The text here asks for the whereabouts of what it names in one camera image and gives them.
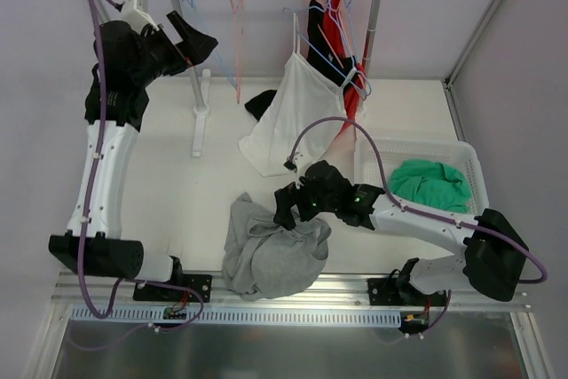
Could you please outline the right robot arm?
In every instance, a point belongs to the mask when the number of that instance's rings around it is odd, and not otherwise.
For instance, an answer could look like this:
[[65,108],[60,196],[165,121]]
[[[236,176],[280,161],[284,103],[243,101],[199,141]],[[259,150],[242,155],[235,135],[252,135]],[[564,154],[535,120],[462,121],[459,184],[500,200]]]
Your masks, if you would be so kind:
[[413,237],[447,251],[435,259],[410,258],[395,280],[398,298],[418,304],[438,291],[474,289],[499,302],[516,293],[528,248],[497,210],[477,216],[394,202],[378,186],[352,184],[326,161],[274,194],[273,220],[288,230],[320,213],[375,233]]

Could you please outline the white tank top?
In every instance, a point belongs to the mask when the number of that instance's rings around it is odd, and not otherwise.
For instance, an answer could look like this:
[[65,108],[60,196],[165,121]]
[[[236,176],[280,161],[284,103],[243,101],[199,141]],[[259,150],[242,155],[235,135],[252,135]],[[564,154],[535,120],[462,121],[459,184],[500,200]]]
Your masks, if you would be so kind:
[[298,169],[316,162],[342,128],[339,121],[323,122],[305,134],[311,123],[329,116],[345,117],[343,88],[355,76],[352,69],[335,84],[309,64],[300,53],[298,20],[294,20],[293,51],[272,103],[249,135],[239,140],[243,157],[263,177],[288,173],[284,166],[292,160]]

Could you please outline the light blue wire hanger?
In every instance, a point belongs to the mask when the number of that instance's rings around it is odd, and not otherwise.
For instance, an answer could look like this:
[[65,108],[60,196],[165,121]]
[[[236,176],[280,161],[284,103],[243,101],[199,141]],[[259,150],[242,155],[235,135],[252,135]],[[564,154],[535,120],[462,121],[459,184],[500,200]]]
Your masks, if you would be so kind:
[[193,36],[195,41],[197,41],[197,63],[204,63],[207,59],[212,58],[220,69],[222,76],[228,81],[228,83],[240,93],[241,89],[241,77],[236,70],[232,71],[223,60],[223,57],[217,52],[218,40],[209,35],[206,32],[205,21],[201,16],[201,13],[197,7],[195,0],[181,0],[185,5],[187,11],[187,17],[190,19],[196,19],[195,23],[191,26],[194,28],[195,33],[199,33],[199,36]]

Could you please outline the green tank top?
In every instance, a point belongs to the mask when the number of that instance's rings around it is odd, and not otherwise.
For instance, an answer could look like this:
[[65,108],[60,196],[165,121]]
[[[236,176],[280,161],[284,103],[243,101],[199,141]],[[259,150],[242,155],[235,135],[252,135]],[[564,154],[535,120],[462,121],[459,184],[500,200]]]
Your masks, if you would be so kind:
[[388,186],[402,199],[444,211],[469,213],[469,182],[459,170],[445,163],[404,161],[392,171]]

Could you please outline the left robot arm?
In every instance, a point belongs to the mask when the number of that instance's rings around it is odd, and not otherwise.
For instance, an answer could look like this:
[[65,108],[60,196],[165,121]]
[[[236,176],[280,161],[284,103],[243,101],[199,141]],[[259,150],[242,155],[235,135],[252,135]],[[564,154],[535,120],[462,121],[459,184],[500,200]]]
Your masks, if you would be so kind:
[[147,87],[201,64],[218,45],[178,12],[167,18],[178,43],[150,22],[111,20],[96,29],[97,62],[85,99],[88,144],[82,183],[65,233],[51,235],[48,250],[80,279],[134,280],[134,299],[178,303],[193,300],[180,260],[123,239],[121,223],[128,163],[149,103]]

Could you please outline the grey tank top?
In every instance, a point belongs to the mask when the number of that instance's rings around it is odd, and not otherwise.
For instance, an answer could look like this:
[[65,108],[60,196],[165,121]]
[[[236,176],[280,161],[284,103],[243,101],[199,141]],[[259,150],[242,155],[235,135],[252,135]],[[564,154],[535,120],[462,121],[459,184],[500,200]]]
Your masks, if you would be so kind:
[[242,193],[231,205],[222,276],[227,289],[245,301],[274,299],[305,291],[326,266],[331,227],[322,219],[289,231],[274,213]]

